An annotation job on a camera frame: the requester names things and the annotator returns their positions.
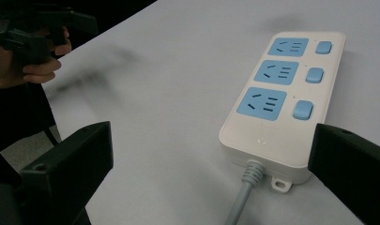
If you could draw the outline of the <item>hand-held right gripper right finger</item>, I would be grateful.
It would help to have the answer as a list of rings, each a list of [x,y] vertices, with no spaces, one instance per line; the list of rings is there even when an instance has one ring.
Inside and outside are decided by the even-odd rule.
[[[380,225],[380,146],[351,131],[319,124],[308,169],[364,225]]]

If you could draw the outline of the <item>white power strip blue sockets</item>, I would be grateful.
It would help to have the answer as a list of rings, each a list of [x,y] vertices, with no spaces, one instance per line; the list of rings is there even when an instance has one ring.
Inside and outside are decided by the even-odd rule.
[[[305,183],[346,41],[341,32],[281,32],[268,43],[219,134],[225,155],[256,162],[281,193]]]

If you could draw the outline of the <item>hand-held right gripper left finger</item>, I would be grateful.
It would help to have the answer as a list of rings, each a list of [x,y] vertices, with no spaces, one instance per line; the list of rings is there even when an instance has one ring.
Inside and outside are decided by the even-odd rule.
[[[114,166],[111,124],[83,127],[21,170],[29,225],[92,225],[85,209]]]

